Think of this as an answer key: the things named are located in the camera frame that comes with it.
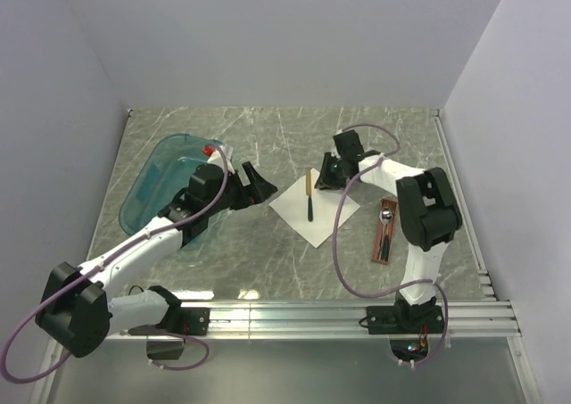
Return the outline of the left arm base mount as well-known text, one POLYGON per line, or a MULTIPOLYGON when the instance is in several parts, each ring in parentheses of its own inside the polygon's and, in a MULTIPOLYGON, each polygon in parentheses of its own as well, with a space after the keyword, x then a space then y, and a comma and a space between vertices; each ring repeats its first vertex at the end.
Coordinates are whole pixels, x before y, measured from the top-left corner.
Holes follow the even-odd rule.
POLYGON ((129 328, 132 335, 179 335, 205 336, 208 333, 210 323, 210 310, 205 307, 184 307, 182 300, 176 297, 166 288, 154 285, 147 289, 148 292, 161 297, 167 304, 164 316, 158 324, 142 325, 129 328))

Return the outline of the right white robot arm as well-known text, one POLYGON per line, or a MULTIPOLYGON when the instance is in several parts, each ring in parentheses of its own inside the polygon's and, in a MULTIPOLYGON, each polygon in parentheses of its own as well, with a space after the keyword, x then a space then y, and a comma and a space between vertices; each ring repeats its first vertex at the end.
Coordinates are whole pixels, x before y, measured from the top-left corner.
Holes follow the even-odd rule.
POLYGON ((435 297, 436 279, 443 255, 462 226, 462 216, 450 180, 439 167, 419 169, 391 160, 400 144, 388 153, 365 150, 351 125, 333 136, 335 151, 324 155, 318 190, 340 190, 341 199, 334 216, 332 251, 335 272, 343 286, 337 257, 337 231, 350 187, 356 183, 378 187, 394 195, 399 204, 401 230, 408 242, 404 277, 394 291, 411 306, 421 306, 435 297))

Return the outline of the white paper napkin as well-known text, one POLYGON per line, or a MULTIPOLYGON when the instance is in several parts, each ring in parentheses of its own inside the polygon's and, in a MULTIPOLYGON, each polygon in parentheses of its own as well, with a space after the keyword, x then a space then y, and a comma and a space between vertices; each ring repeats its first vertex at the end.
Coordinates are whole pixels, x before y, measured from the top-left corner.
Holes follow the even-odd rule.
POLYGON ((273 200, 269 207, 298 235, 314 248, 324 243, 334 231, 335 215, 341 191, 317 190, 319 171, 310 170, 273 200))

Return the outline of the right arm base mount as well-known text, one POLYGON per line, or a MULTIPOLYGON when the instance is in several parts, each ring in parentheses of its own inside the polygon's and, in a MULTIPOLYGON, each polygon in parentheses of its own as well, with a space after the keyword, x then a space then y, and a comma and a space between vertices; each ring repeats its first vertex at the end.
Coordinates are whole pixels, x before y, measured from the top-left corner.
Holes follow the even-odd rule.
POLYGON ((367 306, 365 313, 360 326, 371 335, 441 334, 446 321, 436 298, 420 305, 398 300, 392 306, 367 306))

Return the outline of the silver spoon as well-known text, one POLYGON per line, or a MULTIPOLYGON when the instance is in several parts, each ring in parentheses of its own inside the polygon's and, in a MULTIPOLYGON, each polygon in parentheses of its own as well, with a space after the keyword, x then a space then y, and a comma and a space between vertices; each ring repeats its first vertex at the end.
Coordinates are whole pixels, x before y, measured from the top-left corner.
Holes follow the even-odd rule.
POLYGON ((380 213, 380 219, 383 224, 383 231, 385 226, 390 226, 393 221, 393 211, 389 208, 383 208, 380 213))

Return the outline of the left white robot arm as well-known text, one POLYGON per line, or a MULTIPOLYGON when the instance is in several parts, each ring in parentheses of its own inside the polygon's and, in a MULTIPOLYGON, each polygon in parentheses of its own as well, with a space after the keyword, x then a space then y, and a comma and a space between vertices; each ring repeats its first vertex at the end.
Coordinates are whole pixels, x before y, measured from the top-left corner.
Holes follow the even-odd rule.
POLYGON ((191 243, 213 215, 263 203, 277 192, 250 162, 243 168, 248 184, 235 172, 204 163, 187 186, 123 244, 76 268, 67 262, 57 266, 48 278, 36 324, 76 358, 121 330, 149 326, 168 334, 192 331, 181 300, 166 288, 153 285, 128 297, 120 291, 134 276, 191 243))

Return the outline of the gold knife green handle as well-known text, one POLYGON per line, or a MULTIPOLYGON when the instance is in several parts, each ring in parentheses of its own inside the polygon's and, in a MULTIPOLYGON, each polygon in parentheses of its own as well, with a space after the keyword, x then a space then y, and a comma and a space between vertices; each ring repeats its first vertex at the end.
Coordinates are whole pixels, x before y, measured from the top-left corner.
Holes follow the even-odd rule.
POLYGON ((312 222, 314 219, 312 189, 311 169, 307 169, 305 174, 305 192, 307 196, 307 220, 309 222, 312 222))

